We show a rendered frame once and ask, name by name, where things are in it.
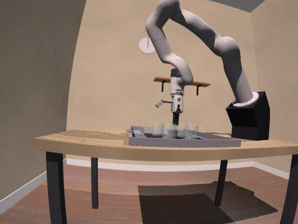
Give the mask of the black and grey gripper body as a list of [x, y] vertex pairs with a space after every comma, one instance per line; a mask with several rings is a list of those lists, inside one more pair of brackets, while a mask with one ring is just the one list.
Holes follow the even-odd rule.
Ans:
[[183, 112], [183, 95], [171, 95], [172, 97], [172, 104], [171, 104], [171, 112], [176, 113], [177, 108], [179, 105], [179, 109], [181, 109], [179, 112]]

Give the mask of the clear glass jar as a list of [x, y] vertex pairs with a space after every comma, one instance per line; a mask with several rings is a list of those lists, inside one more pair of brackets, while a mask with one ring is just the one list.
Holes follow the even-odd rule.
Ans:
[[185, 135], [185, 125], [186, 124], [178, 124], [178, 131], [177, 131], [177, 136], [178, 137], [184, 137], [184, 135]]
[[153, 122], [152, 135], [162, 136], [163, 123]]
[[172, 138], [176, 139], [177, 134], [177, 124], [165, 124], [163, 123], [162, 138]]
[[198, 138], [198, 126], [186, 125], [184, 139], [196, 139]]

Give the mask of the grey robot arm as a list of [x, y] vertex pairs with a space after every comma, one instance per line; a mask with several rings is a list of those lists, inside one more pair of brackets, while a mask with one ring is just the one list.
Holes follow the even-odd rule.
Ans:
[[182, 9], [179, 0], [161, 0], [147, 19], [145, 28], [161, 62], [176, 67], [171, 70], [171, 95], [184, 95], [184, 86], [193, 83], [193, 75], [188, 64], [173, 53], [162, 30], [168, 19], [197, 35], [214, 54], [222, 58], [225, 74], [235, 96], [232, 101], [234, 107], [249, 106], [259, 98], [257, 92], [252, 92], [236, 41], [231, 37], [221, 38], [197, 15]]

